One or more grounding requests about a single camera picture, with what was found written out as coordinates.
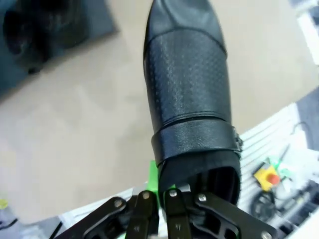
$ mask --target screw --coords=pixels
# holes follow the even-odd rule
[[[170,190],[169,195],[171,197],[176,197],[177,196],[177,191],[176,190]]]
[[[150,197],[150,193],[149,192],[144,192],[143,193],[143,198],[144,199],[147,199],[147,198],[149,198]]]
[[[261,233],[261,238],[262,239],[271,239],[272,236],[269,234],[269,232],[262,232]]]
[[[119,208],[121,205],[122,205],[122,201],[121,201],[121,200],[116,200],[116,201],[114,202],[114,206],[115,206],[116,208]]]
[[[199,201],[201,201],[201,202],[205,202],[205,201],[206,201],[206,196],[205,196],[204,194],[199,194],[199,195],[198,195],[198,199],[199,199]]]

